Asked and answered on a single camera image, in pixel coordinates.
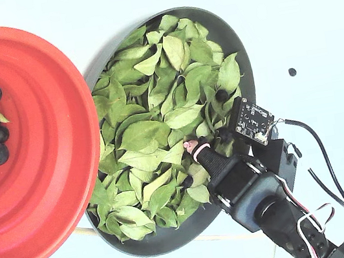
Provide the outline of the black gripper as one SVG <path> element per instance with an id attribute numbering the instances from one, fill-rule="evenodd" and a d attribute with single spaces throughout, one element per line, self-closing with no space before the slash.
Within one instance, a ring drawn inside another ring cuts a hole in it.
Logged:
<path id="1" fill-rule="evenodd" d="M 270 205 L 287 198 L 275 173 L 254 157 L 226 157 L 199 140 L 185 141 L 183 147 L 210 175 L 208 190 L 214 202 L 250 232 L 261 229 L 263 213 Z"/>

